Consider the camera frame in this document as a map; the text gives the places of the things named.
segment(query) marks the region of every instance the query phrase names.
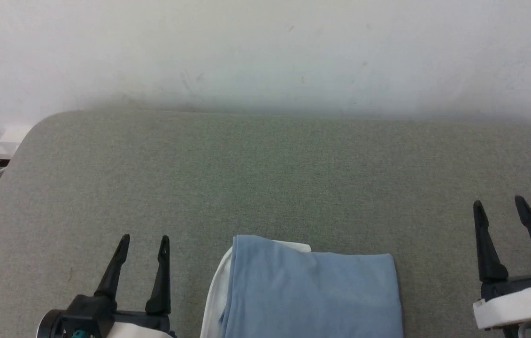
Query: gray table surface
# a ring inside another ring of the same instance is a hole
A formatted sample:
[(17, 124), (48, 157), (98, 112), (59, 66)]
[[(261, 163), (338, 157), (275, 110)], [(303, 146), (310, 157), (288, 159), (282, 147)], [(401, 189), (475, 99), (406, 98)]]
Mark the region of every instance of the gray table surface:
[(314, 251), (391, 253), (406, 337), (476, 329), (471, 206), (481, 199), (514, 275), (531, 245), (531, 126), (162, 112), (83, 112), (32, 129), (0, 181), (0, 337), (92, 293), (131, 234), (117, 299), (141, 310), (171, 237), (171, 315), (198, 337), (212, 274), (237, 233)]

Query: teal connector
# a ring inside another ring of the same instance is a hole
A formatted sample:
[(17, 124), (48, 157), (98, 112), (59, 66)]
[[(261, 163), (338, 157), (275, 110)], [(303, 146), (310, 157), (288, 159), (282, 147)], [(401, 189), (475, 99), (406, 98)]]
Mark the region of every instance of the teal connector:
[(88, 334), (85, 331), (77, 330), (71, 338), (88, 338)]

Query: blue cloth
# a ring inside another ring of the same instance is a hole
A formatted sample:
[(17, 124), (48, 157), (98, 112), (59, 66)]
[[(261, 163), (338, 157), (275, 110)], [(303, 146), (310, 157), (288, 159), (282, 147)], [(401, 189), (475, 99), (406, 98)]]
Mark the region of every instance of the blue cloth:
[(401, 338), (389, 254), (301, 253), (234, 237), (223, 338)]

